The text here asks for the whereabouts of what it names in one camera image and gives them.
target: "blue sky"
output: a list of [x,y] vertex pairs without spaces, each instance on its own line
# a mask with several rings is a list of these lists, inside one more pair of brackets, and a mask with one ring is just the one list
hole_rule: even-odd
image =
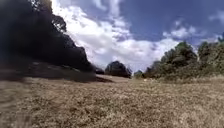
[[144,70],[186,40],[197,47],[224,31],[223,0],[52,0],[88,59]]

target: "cloud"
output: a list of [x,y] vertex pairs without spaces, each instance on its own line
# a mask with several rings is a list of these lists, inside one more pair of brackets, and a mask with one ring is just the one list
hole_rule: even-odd
[[219,21],[224,25],[224,11],[218,11],[216,14],[209,17],[211,21]]
[[110,1],[112,14],[116,16],[114,22],[94,21],[79,6],[62,7],[60,2],[64,1],[52,0],[53,12],[65,19],[68,34],[76,45],[85,47],[88,59],[96,65],[105,67],[109,62],[119,60],[134,71],[144,70],[179,42],[171,37],[154,42],[134,39],[129,24],[118,11],[120,0]]
[[92,2],[98,9],[101,9],[103,11],[107,10],[107,7],[105,5],[103,5],[102,0],[92,0]]
[[184,26],[182,23],[182,19],[175,21],[171,31],[163,32],[163,36],[166,38],[185,40],[189,37],[203,37],[207,34],[207,32],[204,30],[198,30],[194,26]]

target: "dry grass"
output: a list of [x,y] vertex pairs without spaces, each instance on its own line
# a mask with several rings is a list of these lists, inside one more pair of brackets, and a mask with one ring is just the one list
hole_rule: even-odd
[[1,128],[223,128],[224,84],[0,82]]

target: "field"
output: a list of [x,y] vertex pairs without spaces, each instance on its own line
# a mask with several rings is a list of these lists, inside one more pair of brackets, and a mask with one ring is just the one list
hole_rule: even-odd
[[12,72],[1,70],[1,128],[224,127],[221,76],[162,83],[110,76],[11,79]]

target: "hillside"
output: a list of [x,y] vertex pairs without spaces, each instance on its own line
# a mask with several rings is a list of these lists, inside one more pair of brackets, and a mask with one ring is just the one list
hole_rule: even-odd
[[[18,67],[1,70],[1,128],[224,126],[223,77],[165,84],[87,75],[39,62],[41,65],[45,69],[32,67],[30,74],[19,72]],[[12,79],[21,74],[25,74],[22,79]]]

